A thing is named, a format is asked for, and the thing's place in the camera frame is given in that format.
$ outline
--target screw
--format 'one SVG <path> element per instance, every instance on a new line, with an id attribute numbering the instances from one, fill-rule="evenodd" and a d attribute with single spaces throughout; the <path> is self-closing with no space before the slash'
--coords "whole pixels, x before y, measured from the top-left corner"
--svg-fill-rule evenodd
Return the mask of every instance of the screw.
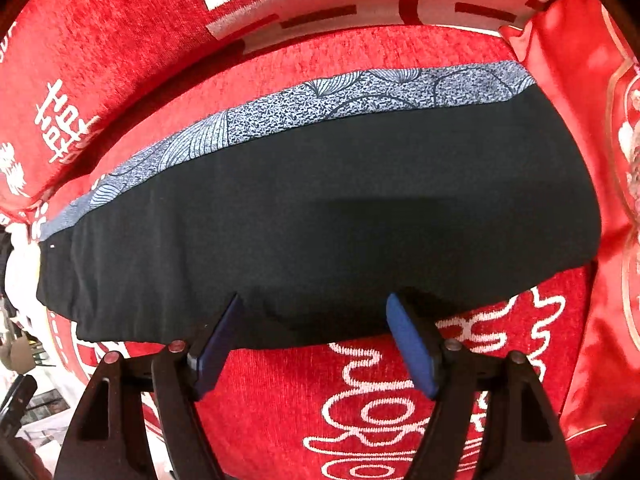
<path id="1" fill-rule="evenodd" d="M 462 343 L 457 339 L 446 339 L 444 341 L 444 348 L 452 352 L 458 352 L 462 350 Z"/>
<path id="2" fill-rule="evenodd" d="M 179 339 L 176 339 L 175 341 L 171 341 L 169 343 L 169 352 L 171 352 L 172 354 L 180 353 L 184 350 L 185 346 L 187 345 L 184 341 L 180 341 Z"/>
<path id="3" fill-rule="evenodd" d="M 120 358 L 120 352 L 116 352 L 111 351 L 111 352 L 107 352 L 104 356 L 104 358 L 102 359 L 105 363 L 107 363 L 108 365 L 112 365 L 114 364 L 114 362 L 116 362 L 118 359 Z"/>
<path id="4" fill-rule="evenodd" d="M 527 362 L 527 356 L 517 350 L 509 352 L 509 359 L 518 365 L 523 365 Z"/>

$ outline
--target red satin fabric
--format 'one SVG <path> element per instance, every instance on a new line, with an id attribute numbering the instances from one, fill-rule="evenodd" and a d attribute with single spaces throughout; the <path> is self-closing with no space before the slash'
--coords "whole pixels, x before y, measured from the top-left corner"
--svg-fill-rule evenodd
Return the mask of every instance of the red satin fabric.
<path id="1" fill-rule="evenodd" d="M 624 426 L 640 408 L 638 338 L 634 342 L 640 318 L 633 312 L 640 269 L 634 260 L 626 264 L 632 303 L 625 309 L 625 241 L 633 241 L 635 231 L 626 206 L 628 162 L 618 142 L 630 109 L 626 91 L 638 84 L 631 50 L 598 0 L 559 0 L 523 33 L 502 33 L 574 135 L 602 215 L 591 306 L 561 425 L 569 437 L 603 424 Z"/>

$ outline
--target gray fabric strip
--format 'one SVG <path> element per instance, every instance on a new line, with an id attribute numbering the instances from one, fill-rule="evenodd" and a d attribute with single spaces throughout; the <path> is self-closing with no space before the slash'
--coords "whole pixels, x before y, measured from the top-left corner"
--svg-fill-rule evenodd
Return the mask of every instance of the gray fabric strip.
<path id="1" fill-rule="evenodd" d="M 41 226 L 40 240 L 176 164 L 290 128 L 341 117 L 503 102 L 535 84 L 515 61 L 375 69 L 316 79 L 206 117 L 145 148 Z"/>

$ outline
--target blue gripper pad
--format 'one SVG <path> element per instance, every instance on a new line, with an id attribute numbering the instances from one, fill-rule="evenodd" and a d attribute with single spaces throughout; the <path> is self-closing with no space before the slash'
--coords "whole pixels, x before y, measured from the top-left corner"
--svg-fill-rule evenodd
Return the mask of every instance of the blue gripper pad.
<path id="1" fill-rule="evenodd" d="M 415 387 L 430 399 L 434 399 L 438 394 L 438 385 L 434 378 L 433 359 L 395 294 L 386 300 L 386 322 Z"/>

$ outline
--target gray patterned fabric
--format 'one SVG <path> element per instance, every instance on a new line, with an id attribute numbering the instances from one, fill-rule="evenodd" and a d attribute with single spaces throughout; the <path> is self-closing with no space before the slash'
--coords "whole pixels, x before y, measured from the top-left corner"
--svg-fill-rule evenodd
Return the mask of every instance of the gray patterned fabric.
<path id="1" fill-rule="evenodd" d="M 155 174 L 227 146 L 335 118 L 503 102 L 535 84 L 514 61 L 430 69 L 373 69 L 316 79 L 206 117 L 145 148 L 41 227 L 40 240 Z"/>

